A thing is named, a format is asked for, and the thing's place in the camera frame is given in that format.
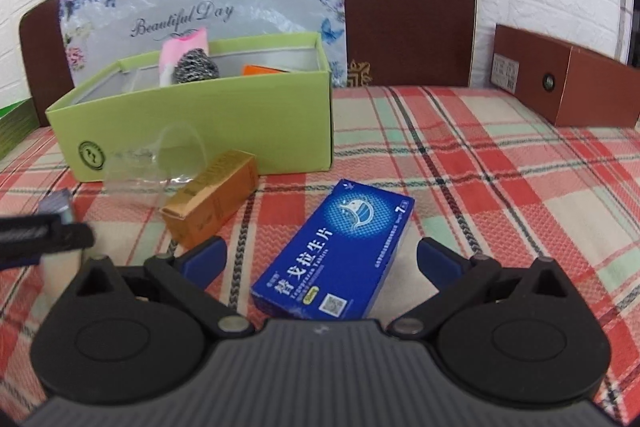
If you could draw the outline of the small gold box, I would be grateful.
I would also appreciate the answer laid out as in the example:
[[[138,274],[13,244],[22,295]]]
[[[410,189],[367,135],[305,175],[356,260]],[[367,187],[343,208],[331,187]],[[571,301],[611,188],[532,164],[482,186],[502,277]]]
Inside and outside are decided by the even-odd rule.
[[[184,249],[216,235],[257,188],[254,155],[228,150],[181,187],[160,210],[171,238]]]

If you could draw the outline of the plaid red bed sheet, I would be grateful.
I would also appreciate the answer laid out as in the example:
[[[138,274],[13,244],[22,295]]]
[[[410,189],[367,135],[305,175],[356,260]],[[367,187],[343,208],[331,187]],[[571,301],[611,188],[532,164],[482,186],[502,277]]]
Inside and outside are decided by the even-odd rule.
[[[330,171],[264,176],[222,227],[230,258],[215,293],[250,317],[248,288],[342,178],[414,200],[374,306],[418,299],[414,241],[431,235],[506,265],[559,260],[604,327],[612,363],[601,404],[639,412],[639,135],[555,128],[500,91],[358,88],[334,94]]]

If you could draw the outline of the white glove with pink cuff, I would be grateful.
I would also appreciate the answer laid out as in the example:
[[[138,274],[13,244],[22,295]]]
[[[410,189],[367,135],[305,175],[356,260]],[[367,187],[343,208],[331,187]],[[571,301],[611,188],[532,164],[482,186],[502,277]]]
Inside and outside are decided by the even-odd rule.
[[[207,30],[202,27],[189,35],[174,37],[163,43],[158,59],[158,75],[160,76],[160,87],[168,87],[174,75],[174,70],[184,54],[200,50],[208,53]]]

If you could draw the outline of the steel wool scrubber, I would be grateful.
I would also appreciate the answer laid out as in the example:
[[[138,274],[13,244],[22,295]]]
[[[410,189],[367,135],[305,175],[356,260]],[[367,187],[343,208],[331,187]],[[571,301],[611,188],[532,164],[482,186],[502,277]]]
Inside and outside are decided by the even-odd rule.
[[[217,79],[218,66],[203,49],[193,49],[179,58],[171,78],[173,83],[190,83]]]

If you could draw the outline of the dark brown wooden headboard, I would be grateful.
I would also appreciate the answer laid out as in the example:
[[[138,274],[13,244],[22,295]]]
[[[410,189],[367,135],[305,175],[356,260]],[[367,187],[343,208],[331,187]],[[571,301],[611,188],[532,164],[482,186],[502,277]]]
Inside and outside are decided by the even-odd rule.
[[[20,20],[27,83],[38,113],[78,86],[68,70],[58,2]],[[469,83],[476,0],[345,0],[347,82],[343,87]]]

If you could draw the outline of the orange white medicine box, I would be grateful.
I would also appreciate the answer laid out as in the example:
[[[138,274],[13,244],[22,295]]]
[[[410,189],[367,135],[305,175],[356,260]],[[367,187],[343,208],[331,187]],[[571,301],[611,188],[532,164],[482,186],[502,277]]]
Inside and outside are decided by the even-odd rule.
[[[287,72],[288,72],[287,69],[255,65],[255,64],[246,64],[242,69],[243,76],[278,75],[278,74],[286,74]]]

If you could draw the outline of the blue medicine tablet box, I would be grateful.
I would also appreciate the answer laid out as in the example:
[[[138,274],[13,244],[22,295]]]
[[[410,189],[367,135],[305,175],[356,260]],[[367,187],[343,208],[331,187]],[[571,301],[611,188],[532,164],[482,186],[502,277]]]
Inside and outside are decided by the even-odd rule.
[[[361,320],[380,292],[414,199],[341,179],[250,288],[270,317]]]

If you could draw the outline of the dark green box at left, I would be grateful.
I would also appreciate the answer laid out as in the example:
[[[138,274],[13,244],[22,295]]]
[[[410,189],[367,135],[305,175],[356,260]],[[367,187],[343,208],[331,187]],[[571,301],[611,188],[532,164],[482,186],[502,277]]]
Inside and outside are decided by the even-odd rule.
[[[5,158],[38,128],[39,120],[31,98],[3,107],[0,114],[0,158]]]

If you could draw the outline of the brown cardboard box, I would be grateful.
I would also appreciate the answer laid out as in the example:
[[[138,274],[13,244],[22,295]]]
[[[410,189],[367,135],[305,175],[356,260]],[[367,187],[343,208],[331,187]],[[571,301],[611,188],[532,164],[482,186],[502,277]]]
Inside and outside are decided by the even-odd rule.
[[[556,127],[633,128],[639,71],[593,50],[498,25],[491,83]]]

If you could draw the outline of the light green open cardboard box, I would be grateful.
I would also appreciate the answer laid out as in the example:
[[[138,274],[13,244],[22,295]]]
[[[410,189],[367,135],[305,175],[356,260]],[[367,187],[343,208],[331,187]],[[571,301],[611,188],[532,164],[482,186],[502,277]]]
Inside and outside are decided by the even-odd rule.
[[[115,153],[190,124],[207,160],[226,150],[257,159],[261,174],[326,171],[333,162],[332,82],[319,35],[259,35],[213,41],[217,79],[160,87],[156,52],[121,58],[50,105],[46,115],[70,170],[104,179]],[[286,74],[243,76],[246,64]]]

